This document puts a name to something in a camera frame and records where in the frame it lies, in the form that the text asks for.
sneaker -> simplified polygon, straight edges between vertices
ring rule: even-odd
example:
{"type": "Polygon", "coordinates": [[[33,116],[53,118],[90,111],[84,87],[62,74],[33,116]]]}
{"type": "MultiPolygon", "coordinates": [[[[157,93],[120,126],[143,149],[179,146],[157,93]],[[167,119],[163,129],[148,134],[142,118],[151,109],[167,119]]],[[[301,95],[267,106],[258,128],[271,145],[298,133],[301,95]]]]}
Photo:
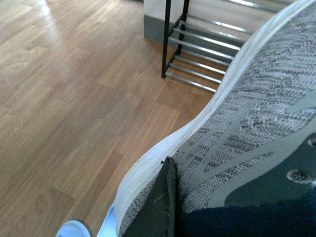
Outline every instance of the sneaker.
{"type": "Polygon", "coordinates": [[[91,237],[91,235],[83,223],[71,220],[62,225],[56,237],[91,237]]]}

knit fabric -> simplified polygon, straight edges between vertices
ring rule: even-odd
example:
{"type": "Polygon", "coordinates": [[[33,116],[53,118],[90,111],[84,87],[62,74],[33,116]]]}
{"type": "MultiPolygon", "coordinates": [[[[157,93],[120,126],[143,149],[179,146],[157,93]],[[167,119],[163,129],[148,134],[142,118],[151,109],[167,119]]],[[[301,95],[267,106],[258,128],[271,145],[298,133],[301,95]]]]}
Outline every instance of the knit fabric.
{"type": "MultiPolygon", "coordinates": [[[[313,3],[261,48],[223,103],[173,156],[180,213],[224,207],[232,191],[283,162],[302,142],[295,136],[305,139],[316,130],[315,26],[313,3]]],[[[119,236],[154,180],[129,207],[119,236]]]]}
{"type": "Polygon", "coordinates": [[[314,237],[316,191],[278,205],[206,208],[178,223],[181,237],[314,237]]]}

wooden floor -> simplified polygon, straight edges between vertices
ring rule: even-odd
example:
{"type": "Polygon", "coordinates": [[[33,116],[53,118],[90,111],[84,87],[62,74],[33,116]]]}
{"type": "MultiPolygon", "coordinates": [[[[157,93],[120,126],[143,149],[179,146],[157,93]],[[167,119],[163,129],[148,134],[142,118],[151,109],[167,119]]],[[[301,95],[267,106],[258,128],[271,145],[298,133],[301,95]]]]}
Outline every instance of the wooden floor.
{"type": "Polygon", "coordinates": [[[212,94],[160,78],[137,0],[0,1],[0,236],[96,236],[118,185],[212,94]]]}

shoe eyelet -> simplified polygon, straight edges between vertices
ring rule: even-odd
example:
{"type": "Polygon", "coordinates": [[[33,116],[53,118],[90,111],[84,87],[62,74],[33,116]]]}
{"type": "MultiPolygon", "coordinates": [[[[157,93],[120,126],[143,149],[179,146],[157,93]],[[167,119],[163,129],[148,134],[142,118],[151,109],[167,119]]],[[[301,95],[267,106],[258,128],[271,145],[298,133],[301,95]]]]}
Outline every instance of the shoe eyelet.
{"type": "Polygon", "coordinates": [[[295,182],[295,183],[299,183],[299,184],[307,184],[307,183],[311,183],[311,176],[301,170],[298,169],[293,169],[290,170],[287,174],[286,177],[295,182]]]}
{"type": "Polygon", "coordinates": [[[316,148],[316,138],[311,138],[308,140],[308,145],[310,145],[311,147],[316,148]]]}

black metal frame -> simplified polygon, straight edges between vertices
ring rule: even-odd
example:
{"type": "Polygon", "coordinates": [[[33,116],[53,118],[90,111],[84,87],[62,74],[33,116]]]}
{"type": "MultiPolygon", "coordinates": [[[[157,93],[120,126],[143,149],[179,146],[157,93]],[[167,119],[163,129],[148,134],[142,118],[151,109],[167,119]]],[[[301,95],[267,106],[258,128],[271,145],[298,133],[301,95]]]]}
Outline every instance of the black metal frame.
{"type": "MultiPolygon", "coordinates": [[[[252,8],[256,8],[256,9],[260,9],[260,10],[264,10],[264,11],[269,11],[269,12],[278,12],[280,10],[280,9],[276,9],[274,7],[271,7],[271,6],[264,6],[261,4],[253,3],[253,2],[250,2],[248,0],[243,0],[242,2],[240,2],[238,0],[224,0],[224,1],[230,1],[232,3],[236,3],[239,5],[241,4],[241,5],[244,5],[247,7],[252,7],[252,8]]],[[[278,3],[281,2],[281,4],[286,5],[286,3],[283,2],[283,0],[272,0],[272,1],[278,2],[278,3]]],[[[178,66],[172,62],[174,61],[174,59],[176,59],[177,61],[180,60],[182,62],[186,62],[186,63],[189,63],[191,65],[195,65],[195,66],[200,67],[200,68],[202,67],[204,69],[207,69],[207,70],[210,70],[213,72],[217,72],[217,73],[221,72],[221,74],[225,74],[224,71],[220,71],[218,69],[207,66],[205,64],[192,61],[192,60],[186,58],[186,56],[191,55],[191,56],[198,57],[198,58],[206,60],[206,61],[215,62],[219,65],[228,66],[230,64],[230,62],[232,61],[232,59],[234,58],[235,54],[240,50],[240,47],[243,45],[243,43],[245,43],[246,39],[238,37],[236,35],[227,34],[227,33],[221,32],[221,31],[216,31],[216,30],[212,30],[212,29],[205,29],[205,28],[201,28],[197,25],[192,25],[190,23],[187,23],[187,17],[193,18],[193,19],[198,20],[198,21],[219,25],[219,26],[224,27],[224,28],[229,28],[229,29],[235,30],[237,32],[243,32],[243,34],[245,33],[245,34],[251,35],[253,33],[250,30],[243,29],[243,28],[238,27],[238,26],[233,26],[233,25],[226,24],[223,22],[218,22],[215,20],[202,19],[202,18],[199,18],[196,16],[191,16],[188,14],[189,3],[190,3],[190,0],[184,0],[182,15],[172,25],[172,27],[170,27],[171,0],[166,0],[161,77],[166,78],[166,76],[168,76],[169,78],[177,79],[177,80],[180,80],[182,82],[189,83],[191,85],[200,87],[202,89],[206,89],[206,90],[211,91],[211,92],[216,92],[216,90],[213,88],[207,87],[205,85],[199,84],[197,82],[185,79],[185,78],[177,76],[177,75],[173,75],[171,73],[168,73],[167,70],[169,67],[174,68],[177,71],[182,71],[182,72],[188,73],[190,75],[195,75],[199,78],[203,78],[205,80],[220,84],[221,81],[218,79],[215,79],[215,78],[212,78],[212,77],[207,76],[205,74],[201,74],[199,72],[184,68],[182,66],[178,66]],[[190,30],[196,30],[199,33],[198,34],[191,33],[190,30]],[[179,33],[179,39],[172,37],[173,32],[179,33]],[[200,46],[199,44],[194,44],[194,43],[192,44],[189,41],[184,40],[185,39],[184,36],[194,37],[196,39],[199,39],[202,41],[207,41],[207,42],[210,42],[212,44],[216,44],[218,46],[220,45],[221,49],[220,50],[218,50],[218,49],[213,50],[212,47],[206,48],[204,46],[200,46]],[[223,41],[218,41],[215,38],[212,38],[214,36],[217,36],[217,37],[223,39],[223,41]],[[167,63],[167,51],[168,51],[168,41],[169,40],[177,43],[178,46],[177,46],[177,49],[175,50],[175,52],[173,53],[173,55],[171,56],[170,60],[167,63]],[[191,50],[186,50],[186,49],[184,50],[184,49],[182,49],[183,46],[189,47],[191,49],[194,49],[194,50],[197,50],[197,51],[200,51],[203,53],[206,53],[207,55],[210,54],[211,56],[206,56],[204,54],[195,53],[194,51],[191,51],[191,50]],[[225,48],[225,49],[229,48],[230,51],[226,51],[225,53],[222,53],[221,50],[223,50],[223,48],[225,48]],[[180,56],[180,54],[182,52],[186,53],[185,57],[180,56]]]]}
{"type": "MultiPolygon", "coordinates": [[[[170,64],[172,63],[172,61],[175,59],[175,56],[181,54],[182,45],[178,44],[177,50],[173,53],[169,62],[166,63],[167,62],[167,51],[168,51],[168,38],[173,33],[173,28],[178,27],[178,25],[180,24],[180,20],[182,20],[182,21],[187,20],[189,3],[190,3],[190,0],[184,0],[182,15],[179,17],[179,19],[176,21],[176,23],[173,24],[173,26],[171,27],[171,30],[169,30],[169,28],[170,28],[171,0],[166,0],[166,10],[165,10],[165,18],[164,18],[164,34],[163,34],[162,70],[161,70],[161,77],[162,78],[166,78],[166,72],[167,72],[170,64]]],[[[186,27],[185,25],[181,25],[180,29],[182,31],[185,31],[185,27],[186,27]]],[[[184,38],[184,35],[180,33],[179,40],[183,41],[183,38],[184,38]]]]}

